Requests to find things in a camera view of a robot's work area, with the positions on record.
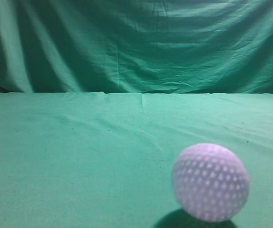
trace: green cloth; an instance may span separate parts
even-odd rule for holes
[[[273,93],[273,0],[0,0],[0,86]]]
[[[273,95],[0,94],[0,228],[207,228],[170,183],[201,142],[249,172],[233,224],[273,228]]]

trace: green backdrop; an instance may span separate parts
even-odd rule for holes
[[[0,87],[273,93],[273,0],[0,0]]]

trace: table surface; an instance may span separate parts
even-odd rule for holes
[[[271,94],[0,94],[0,228],[221,227],[180,210],[187,146],[234,151],[251,191],[227,228],[273,228]]]

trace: ball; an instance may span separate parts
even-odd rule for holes
[[[230,219],[245,205],[249,176],[229,149],[199,143],[183,150],[173,165],[175,197],[191,216],[206,222]]]

